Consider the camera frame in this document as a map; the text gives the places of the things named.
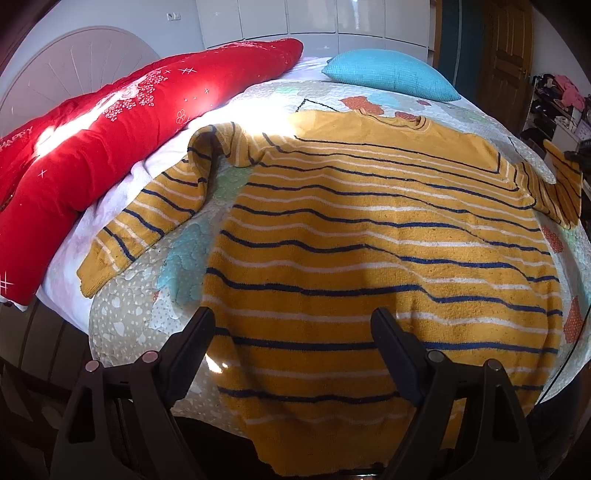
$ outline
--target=sunlight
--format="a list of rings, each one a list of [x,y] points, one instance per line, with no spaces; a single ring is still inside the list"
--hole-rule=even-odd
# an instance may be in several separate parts
[[[252,98],[230,104],[224,111],[229,118],[251,134],[266,133],[281,137],[294,137],[296,132],[289,122],[290,114],[272,98]]]
[[[222,369],[219,368],[219,365],[214,362],[209,355],[205,355],[205,361],[207,362],[207,366],[209,367],[209,371],[215,374],[222,373]]]
[[[35,161],[43,158],[45,155],[51,153],[62,143],[73,137],[82,130],[88,130],[90,126],[98,120],[101,114],[105,113],[109,107],[116,104],[119,100],[126,98],[133,98],[137,95],[138,85],[146,79],[147,75],[136,81],[126,85],[121,90],[111,93],[109,96],[103,98],[96,106],[88,113],[80,115],[78,118],[69,121],[59,127],[47,128],[39,137],[35,145]]]

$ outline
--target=pink clothing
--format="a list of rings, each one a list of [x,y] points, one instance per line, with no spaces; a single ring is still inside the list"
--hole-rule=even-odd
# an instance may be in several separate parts
[[[579,89],[573,85],[568,77],[557,75],[554,77],[558,86],[564,91],[562,95],[562,104],[564,106],[574,106],[578,111],[585,110],[585,100],[579,93]]]

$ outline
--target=headboard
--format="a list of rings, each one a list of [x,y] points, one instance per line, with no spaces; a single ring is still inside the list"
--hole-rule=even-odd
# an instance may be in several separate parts
[[[0,138],[68,98],[95,92],[160,57],[115,27],[74,30],[42,48],[0,99]]]

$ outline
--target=white stripe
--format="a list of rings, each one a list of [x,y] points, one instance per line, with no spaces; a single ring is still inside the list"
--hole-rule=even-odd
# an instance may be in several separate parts
[[[362,210],[364,212],[421,212],[424,211],[421,207],[392,207],[390,205],[376,205],[376,206],[357,206],[357,205],[341,205],[339,203],[332,203],[328,200],[324,200],[323,198],[316,197],[313,195],[307,195],[303,197],[294,197],[290,199],[273,199],[273,198],[266,198],[266,197],[258,197],[256,195],[250,195],[248,193],[240,193],[238,194],[239,197],[246,197],[251,200],[261,200],[263,202],[274,202],[274,203],[291,203],[291,202],[299,202],[301,200],[317,200],[320,203],[324,203],[325,205],[331,206],[333,208],[342,208],[346,210]]]
[[[298,149],[301,148],[302,145],[301,143],[298,145],[291,145],[288,141],[285,143],[286,145],[288,145],[289,147],[293,148],[293,149]],[[453,163],[449,162],[449,163],[441,163],[435,160],[426,160],[425,158],[421,158],[419,157],[420,154],[417,154],[416,157],[407,157],[406,155],[401,155],[401,154],[394,154],[394,153],[389,153],[386,152],[383,148],[379,151],[372,151],[372,150],[363,150],[361,148],[348,148],[345,147],[343,145],[337,145],[335,146],[333,149],[328,148],[328,147],[314,147],[313,145],[304,145],[305,148],[309,149],[309,150],[319,150],[319,151],[328,151],[333,153],[334,155],[339,155],[342,152],[355,152],[355,153],[366,153],[366,154],[370,154],[370,155],[380,155],[383,157],[394,157],[394,158],[405,158],[407,160],[412,160],[415,163],[427,163],[427,164],[431,164],[431,165],[437,165],[439,167],[444,167],[444,168],[454,168],[456,170],[459,171],[464,171],[469,173],[470,175],[477,175],[479,177],[483,177],[484,179],[487,180],[500,180],[503,183],[507,183],[506,179],[503,178],[495,178],[495,173],[480,173],[479,171],[473,169],[469,169],[469,168],[462,168],[462,167],[457,167],[455,166]],[[378,163],[376,162],[373,158],[363,158],[361,160],[367,160],[373,163]]]
[[[276,201],[274,199],[267,199],[266,197],[256,197],[254,195],[248,195],[248,194],[245,194],[245,193],[238,194],[238,196],[240,196],[240,195],[246,196],[248,198],[255,199],[255,200],[262,200],[264,202],[267,202],[267,201],[268,202]],[[277,200],[277,201],[279,201],[281,203],[288,203],[288,202],[297,201],[297,200],[298,199]],[[349,207],[349,206],[346,206],[346,205],[332,204],[330,202],[326,202],[325,200],[321,200],[321,199],[320,199],[320,201],[322,201],[323,203],[327,203],[329,205],[335,205],[337,207],[344,208],[344,209],[352,208],[352,207]],[[365,210],[366,208],[365,207],[358,207],[356,209],[358,209],[358,210]],[[535,239],[531,239],[528,236],[520,235],[518,233],[508,232],[506,230],[503,230],[503,229],[500,229],[500,228],[495,228],[495,227],[489,226],[489,225],[475,225],[474,223],[464,222],[464,221],[458,220],[458,219],[456,219],[454,217],[445,215],[444,213],[441,213],[441,212],[439,212],[439,211],[437,211],[435,209],[432,209],[432,208],[424,208],[424,207],[399,207],[399,209],[398,210],[395,210],[395,211],[399,211],[399,212],[412,211],[412,212],[430,212],[430,213],[435,213],[436,215],[442,216],[442,217],[444,217],[444,218],[446,218],[446,219],[448,219],[448,220],[450,220],[452,222],[455,222],[456,224],[466,225],[466,226],[469,226],[469,227],[471,227],[473,229],[476,229],[476,230],[487,230],[487,231],[492,231],[492,232],[499,232],[499,233],[502,233],[504,235],[511,235],[511,236],[514,236],[514,237],[517,237],[517,238],[524,238],[524,239],[529,240],[529,241],[531,241],[533,243],[544,244],[544,245],[546,244],[546,240],[535,240]],[[550,266],[552,266],[553,264],[542,262],[542,263],[535,263],[535,265],[536,266],[538,266],[538,265],[550,265]]]
[[[146,249],[147,249],[147,248],[150,248],[150,246],[149,246],[149,245],[148,245],[146,242],[144,242],[144,241],[143,241],[143,240],[142,240],[140,237],[138,237],[138,236],[135,234],[135,232],[134,232],[134,231],[133,231],[131,228],[129,228],[127,225],[125,225],[124,223],[122,223],[122,222],[118,221],[118,220],[117,220],[117,218],[113,219],[113,221],[114,221],[115,225],[118,225],[118,226],[119,226],[119,227],[121,227],[123,230],[125,230],[125,231],[128,233],[128,235],[129,235],[131,238],[133,238],[133,239],[134,239],[136,242],[138,242],[138,243],[139,243],[139,244],[140,244],[142,247],[144,247],[144,248],[146,248]]]
[[[176,165],[173,165],[173,166],[172,166],[172,169],[173,169],[175,172],[178,172],[178,173],[180,173],[181,175],[187,175],[187,176],[190,176],[190,177],[195,177],[195,176],[196,176],[196,175],[195,175],[195,172],[193,172],[193,171],[183,171],[183,170],[181,170],[180,168],[178,168]]]
[[[524,327],[521,325],[517,325],[516,323],[510,322],[509,320],[504,320],[495,317],[473,317],[473,318],[465,318],[465,319],[444,319],[441,318],[433,313],[429,312],[406,312],[400,313],[396,312],[396,319],[397,320],[430,320],[432,322],[439,323],[445,326],[455,326],[455,325],[470,325],[472,323],[491,323],[493,325],[500,325],[507,328],[512,328],[514,330],[518,330],[520,332],[526,333],[539,333],[542,335],[547,334],[555,334],[555,335],[562,335],[562,331],[558,329],[545,329],[545,328],[534,328],[534,327]]]
[[[362,182],[355,182],[355,181],[340,180],[335,177],[328,176],[326,174],[320,174],[320,175],[318,175],[318,177],[324,177],[327,179],[331,179],[331,180],[333,180],[337,183],[341,183],[343,185],[353,185],[356,187],[378,187],[378,188],[385,188],[385,189],[391,189],[391,190],[398,190],[399,192],[415,193],[418,195],[423,195],[425,197],[432,197],[432,198],[441,199],[441,200],[454,200],[455,202],[461,203],[463,205],[468,205],[469,207],[478,208],[480,210],[485,210],[487,212],[494,212],[494,213],[500,213],[503,215],[508,215],[508,216],[511,216],[511,217],[516,218],[518,220],[523,220],[526,222],[536,222],[537,221],[534,217],[531,217],[531,216],[530,217],[522,217],[522,216],[516,215],[514,213],[507,212],[505,210],[499,210],[499,209],[492,208],[492,207],[485,207],[485,206],[479,205],[477,203],[465,202],[464,200],[459,199],[454,196],[451,196],[451,195],[424,192],[422,190],[408,189],[405,187],[398,187],[395,185],[384,185],[384,184],[379,184],[379,183],[362,183]]]
[[[199,200],[203,200],[203,195],[200,195],[199,197],[191,197],[189,195],[185,195],[184,193],[177,192],[176,190],[169,189],[167,186],[163,185],[158,180],[152,180],[152,182],[155,183],[156,185],[158,185],[163,190],[166,190],[167,192],[177,195],[177,196],[184,198],[186,200],[194,200],[195,202],[198,202]]]
[[[387,377],[390,373],[387,369],[383,370],[366,370],[360,372],[319,372],[319,373],[303,373],[303,372],[291,372],[291,371],[284,371],[284,370],[274,370],[274,369],[266,369],[266,368],[254,368],[254,367],[242,367],[240,362],[235,362],[232,360],[224,360],[223,362],[218,362],[220,365],[223,365],[224,368],[228,367],[237,367],[242,368],[245,371],[253,372],[259,375],[269,375],[270,377],[283,377],[283,378],[295,378],[298,380],[322,380],[325,378],[366,378],[366,377]],[[514,373],[534,373],[534,372],[545,372],[550,373],[550,368],[548,367],[511,367],[505,368],[505,371],[508,375]]]
[[[241,309],[233,309],[228,307],[221,301],[221,299],[217,297],[213,297],[211,295],[204,295],[202,298],[202,302],[206,303],[213,303],[228,313],[235,314],[238,316],[244,317],[256,317],[256,318],[269,318],[269,319],[277,319],[277,320],[301,320],[304,322],[322,322],[322,323],[359,323],[359,322],[368,322],[371,318],[370,315],[358,315],[358,316],[351,316],[351,317],[329,317],[329,316],[312,316],[306,315],[302,313],[284,313],[284,312],[263,312],[261,310],[241,310]],[[465,319],[444,319],[438,317],[435,314],[427,313],[427,312],[408,312],[408,313],[400,313],[396,312],[396,319],[402,321],[410,321],[410,320],[430,320],[432,322],[439,323],[445,326],[454,326],[454,325],[470,325],[474,323],[490,323],[493,325],[500,325],[507,328],[512,328],[514,330],[518,330],[521,332],[527,333],[539,333],[542,335],[547,334],[555,334],[555,335],[562,335],[562,331],[558,329],[540,329],[534,327],[523,327],[521,325],[517,325],[513,322],[508,320],[494,318],[494,317],[473,317],[473,318],[465,318]]]
[[[513,367],[513,368],[505,368],[505,371],[508,375],[514,373],[533,373],[533,372],[545,372],[550,373],[550,368],[547,367],[538,367],[538,368],[529,368],[529,367]]]
[[[137,199],[134,200],[132,203],[135,203],[136,205],[138,205],[142,208],[145,208],[146,210],[149,210],[150,212],[154,212],[155,214],[160,215],[164,220],[168,220],[169,222],[175,224],[176,226],[180,225],[180,223],[178,221],[176,221],[174,218],[170,218],[168,215],[166,215],[164,212],[161,212],[156,207],[146,205],[145,203],[142,203]]]
[[[350,236],[359,236],[359,235],[367,235],[373,236],[375,238],[379,238],[381,240],[386,240],[395,245],[415,245],[417,247],[477,247],[477,248],[487,248],[494,250],[495,247],[492,245],[485,244],[483,242],[423,242],[419,240],[397,240],[390,236],[382,235],[381,233],[375,233],[371,230],[361,230],[359,232],[339,232],[339,233],[331,233],[331,232],[320,232],[311,226],[306,225],[305,223],[291,223],[289,225],[273,225],[273,226],[259,226],[259,225],[251,225],[250,223],[245,223],[237,218],[229,217],[229,220],[232,222],[237,223],[244,228],[248,228],[250,230],[259,230],[259,231],[276,231],[276,230],[286,230],[289,228],[302,228],[304,230],[308,230],[309,232],[318,235],[318,236],[326,236],[329,238],[332,237],[350,237]]]
[[[298,380],[323,380],[328,378],[368,378],[368,377],[388,377],[390,373],[387,369],[383,370],[365,370],[362,372],[320,372],[315,374],[306,374],[302,372],[288,372],[283,370],[271,370],[266,368],[247,367],[242,368],[248,372],[258,375],[269,375],[270,377],[296,378]]]
[[[314,160],[304,160],[303,158],[297,158],[297,157],[283,157],[280,155],[272,155],[271,152],[269,152],[269,156],[271,158],[273,158],[274,160],[293,160],[293,161],[298,161],[301,163],[307,163],[307,164],[312,164],[312,165],[318,165],[318,164],[323,164],[323,163],[332,163],[332,162],[338,162],[338,163],[342,163],[345,165],[351,165],[354,167],[371,167],[371,168],[377,168],[378,170],[386,170],[386,171],[399,171],[400,173],[407,173],[410,174],[412,176],[420,176],[420,177],[426,177],[428,179],[435,179],[435,180],[441,180],[441,176],[437,176],[437,175],[429,175],[427,173],[422,173],[422,172],[415,172],[415,171],[411,171],[411,170],[405,170],[403,168],[396,168],[396,167],[385,167],[382,165],[367,165],[365,163],[358,163],[358,162],[354,162],[354,161],[349,161],[349,160],[343,160],[341,158],[333,158],[330,160],[319,160],[319,161],[314,161]],[[455,181],[455,180],[450,180],[450,179],[446,179],[446,182],[448,183],[453,183],[455,185],[460,185],[462,187],[466,187],[466,183],[462,183],[460,181]],[[470,186],[471,188],[477,188],[480,189],[488,194],[490,194],[493,197],[503,197],[506,198],[508,200],[522,200],[525,198],[528,198],[529,195],[528,194],[522,194],[519,197],[512,197],[510,195],[506,195],[503,194],[497,190],[492,190],[489,189],[487,187],[481,187],[481,186]]]
[[[559,292],[551,292],[548,294],[537,293],[528,284],[495,284],[486,281],[484,278],[464,278],[464,277],[450,277],[450,278],[428,278],[423,277],[419,273],[415,272],[412,268],[408,268],[404,265],[404,262],[368,262],[354,265],[344,265],[341,267],[306,267],[305,265],[298,264],[291,260],[271,260],[268,262],[245,262],[238,260],[227,254],[223,249],[216,247],[212,250],[212,253],[219,253],[226,260],[233,265],[244,268],[269,268],[269,267],[291,267],[300,271],[308,273],[320,273],[320,274],[334,274],[351,272],[356,270],[377,270],[380,268],[398,268],[405,272],[414,275],[422,282],[431,284],[483,284],[487,285],[494,290],[527,290],[532,292],[537,297],[547,299],[550,297],[560,297]]]
[[[284,313],[284,312],[264,312],[262,310],[242,310],[228,307],[224,302],[211,295],[203,295],[202,303],[213,303],[223,308],[226,312],[239,315],[243,317],[268,318],[273,320],[301,320],[303,322],[320,322],[320,323],[359,323],[369,322],[369,315],[355,315],[348,317],[333,317],[322,315],[306,315],[304,313]]]
[[[241,417],[241,415],[236,411],[233,411],[232,413],[235,416]],[[292,416],[292,415],[277,414],[277,415],[267,415],[265,417],[260,417],[258,419],[242,418],[242,421],[244,423],[246,423],[247,425],[260,425],[261,423],[268,423],[270,421],[285,420],[285,419],[294,419],[296,421],[303,421],[305,423],[312,423],[312,424],[323,423],[325,421],[331,421],[331,420],[340,420],[340,421],[347,422],[351,425],[376,425],[378,423],[382,423],[384,420],[406,419],[409,414],[410,413],[387,414],[387,415],[383,415],[381,417],[377,417],[375,419],[368,419],[368,420],[352,419],[350,417],[344,417],[342,415],[327,415],[326,417],[320,417],[317,419],[302,419],[300,417],[296,417],[296,416]]]
[[[111,267],[113,268],[113,270],[115,270],[116,273],[119,273],[119,268],[115,264],[115,259],[113,258],[113,255],[111,255],[111,251],[109,250],[109,247],[107,247],[98,236],[95,237],[95,240],[96,240],[96,243],[99,244],[101,250],[103,252],[105,252],[107,259],[109,260],[109,262],[111,262]]]

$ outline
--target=red cushion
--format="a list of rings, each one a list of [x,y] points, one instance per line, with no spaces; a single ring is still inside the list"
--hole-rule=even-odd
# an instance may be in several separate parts
[[[0,140],[0,295],[28,304],[80,212],[190,120],[301,56],[295,39],[160,60]]]

